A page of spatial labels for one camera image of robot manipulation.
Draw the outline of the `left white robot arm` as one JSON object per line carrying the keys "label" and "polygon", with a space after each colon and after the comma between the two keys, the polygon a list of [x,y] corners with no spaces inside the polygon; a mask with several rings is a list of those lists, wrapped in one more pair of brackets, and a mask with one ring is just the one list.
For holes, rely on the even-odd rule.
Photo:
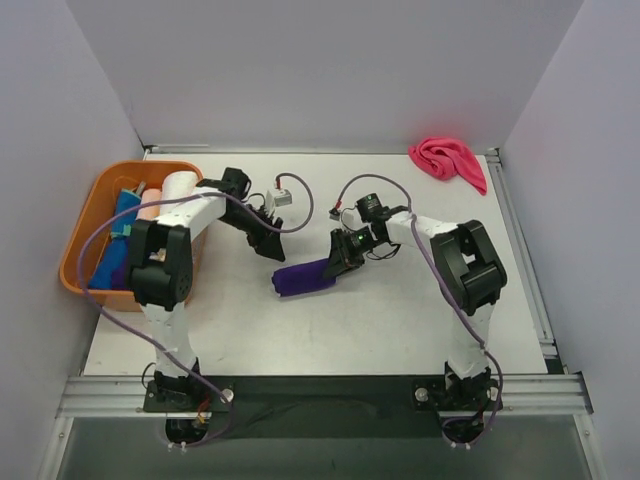
{"label": "left white robot arm", "polygon": [[273,206],[245,202],[251,181],[240,169],[226,168],[220,180],[202,179],[192,201],[179,203],[153,220],[137,220],[129,237],[127,282],[150,324],[156,350],[155,396],[181,412],[195,409],[208,388],[200,372],[185,320],[194,278],[192,240],[219,220],[246,234],[256,254],[284,261],[283,220]]}

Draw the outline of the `pink towel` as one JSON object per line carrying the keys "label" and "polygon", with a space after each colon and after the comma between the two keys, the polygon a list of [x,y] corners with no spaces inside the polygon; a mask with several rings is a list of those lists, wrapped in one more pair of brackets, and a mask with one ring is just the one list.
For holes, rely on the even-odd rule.
{"label": "pink towel", "polygon": [[485,196],[488,192],[479,160],[461,140],[428,137],[410,146],[408,155],[420,170],[439,181],[449,181],[458,176],[480,195]]}

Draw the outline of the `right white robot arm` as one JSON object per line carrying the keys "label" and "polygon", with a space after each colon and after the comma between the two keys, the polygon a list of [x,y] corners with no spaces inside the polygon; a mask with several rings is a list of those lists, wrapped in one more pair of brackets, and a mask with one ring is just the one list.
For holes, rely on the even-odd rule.
{"label": "right white robot arm", "polygon": [[497,400],[498,389],[486,355],[490,319],[507,283],[485,227],[477,220],[456,224],[417,216],[406,206],[391,208],[375,193],[359,199],[355,209],[364,226],[331,231],[322,278],[333,280],[360,268],[382,244],[419,249],[454,317],[444,377],[428,389],[428,398],[440,409],[485,411]]}

